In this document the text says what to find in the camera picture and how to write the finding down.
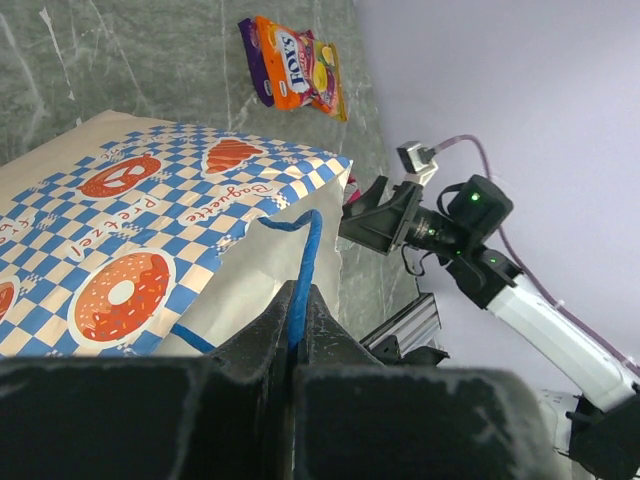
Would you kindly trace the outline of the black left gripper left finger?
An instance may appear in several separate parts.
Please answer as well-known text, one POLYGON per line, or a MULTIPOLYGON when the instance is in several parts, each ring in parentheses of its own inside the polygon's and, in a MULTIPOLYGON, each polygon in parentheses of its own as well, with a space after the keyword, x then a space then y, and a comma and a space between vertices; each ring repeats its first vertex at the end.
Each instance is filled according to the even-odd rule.
POLYGON ((293 292, 206 355, 4 360, 2 477, 290 478, 293 292))

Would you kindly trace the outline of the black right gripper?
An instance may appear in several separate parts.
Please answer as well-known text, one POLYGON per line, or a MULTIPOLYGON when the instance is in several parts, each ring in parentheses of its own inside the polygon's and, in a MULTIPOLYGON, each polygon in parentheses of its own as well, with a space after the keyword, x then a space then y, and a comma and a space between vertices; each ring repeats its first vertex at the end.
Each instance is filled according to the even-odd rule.
MULTIPOLYGON (((360 189, 361 197, 358 200, 350 204, 344 204, 343 200, 338 229, 340 238, 383 255, 393 250, 400 214, 377 207, 387 182, 386 176, 378 176, 366 191, 360 189)), ((405 208, 408 230, 402 238, 406 244, 435 254, 441 260, 451 260, 464 250, 465 232, 445 215, 420 205, 421 185, 404 181, 394 186, 393 190, 393 198, 398 194, 409 195, 405 208)))

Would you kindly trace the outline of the orange snack packet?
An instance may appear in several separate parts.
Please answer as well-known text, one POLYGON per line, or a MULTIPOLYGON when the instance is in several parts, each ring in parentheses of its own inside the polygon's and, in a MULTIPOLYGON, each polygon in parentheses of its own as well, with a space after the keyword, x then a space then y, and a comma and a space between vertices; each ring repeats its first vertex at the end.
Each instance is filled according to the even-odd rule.
POLYGON ((347 121, 336 46, 263 16, 255 23, 274 106, 290 111, 311 105, 347 121))

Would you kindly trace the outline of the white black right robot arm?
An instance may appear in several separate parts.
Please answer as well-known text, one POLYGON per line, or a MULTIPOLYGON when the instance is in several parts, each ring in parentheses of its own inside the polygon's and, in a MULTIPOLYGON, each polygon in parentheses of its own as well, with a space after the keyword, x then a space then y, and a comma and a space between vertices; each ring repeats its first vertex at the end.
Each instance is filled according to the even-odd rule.
POLYGON ((405 181, 381 200, 380 176, 343 208, 342 238, 388 254, 412 247, 437 256, 458 289, 529 342, 580 390, 541 396, 556 451, 598 479, 639 476, 639 370, 521 282, 524 270, 485 246, 511 213, 512 201, 489 179, 474 175, 449 187, 447 206, 421 206, 423 187, 405 181))

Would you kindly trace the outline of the checkered blue paper bag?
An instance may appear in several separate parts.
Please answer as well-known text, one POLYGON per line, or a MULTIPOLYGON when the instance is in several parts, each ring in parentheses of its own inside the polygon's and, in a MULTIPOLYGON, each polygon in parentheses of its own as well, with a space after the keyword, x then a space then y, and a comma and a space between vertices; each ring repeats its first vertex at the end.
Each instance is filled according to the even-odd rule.
POLYGON ((1 354, 195 355, 297 277, 338 306, 350 161, 104 112, 1 169, 1 354))

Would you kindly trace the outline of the pink red snack bag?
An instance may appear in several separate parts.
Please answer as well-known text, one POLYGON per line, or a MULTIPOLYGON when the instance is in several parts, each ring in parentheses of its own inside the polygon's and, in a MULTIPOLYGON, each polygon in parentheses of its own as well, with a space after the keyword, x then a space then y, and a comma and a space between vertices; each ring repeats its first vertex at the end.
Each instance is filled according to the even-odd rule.
POLYGON ((350 174, 347 179, 347 183, 344 188, 343 200, 344 204, 350 204, 355 202, 361 197, 361 190, 359 188, 356 178, 350 174))

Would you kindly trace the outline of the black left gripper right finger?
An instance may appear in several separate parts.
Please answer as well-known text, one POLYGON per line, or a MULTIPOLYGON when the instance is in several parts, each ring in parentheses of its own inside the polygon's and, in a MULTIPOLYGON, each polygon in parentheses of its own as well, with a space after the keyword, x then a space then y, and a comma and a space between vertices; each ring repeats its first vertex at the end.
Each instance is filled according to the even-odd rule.
POLYGON ((531 389, 504 370, 385 366, 307 304, 293 376, 297 479, 561 479, 531 389))

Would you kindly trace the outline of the purple Fox's berries candy bag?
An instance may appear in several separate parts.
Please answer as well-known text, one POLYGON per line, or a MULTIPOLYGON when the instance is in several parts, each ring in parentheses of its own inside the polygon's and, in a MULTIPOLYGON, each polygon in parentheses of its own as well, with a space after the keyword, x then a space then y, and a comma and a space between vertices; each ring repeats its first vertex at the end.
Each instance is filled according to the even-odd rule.
POLYGON ((266 70, 254 18, 245 18, 237 24, 247 58, 251 80, 259 100, 267 107, 275 104, 271 82, 266 70))

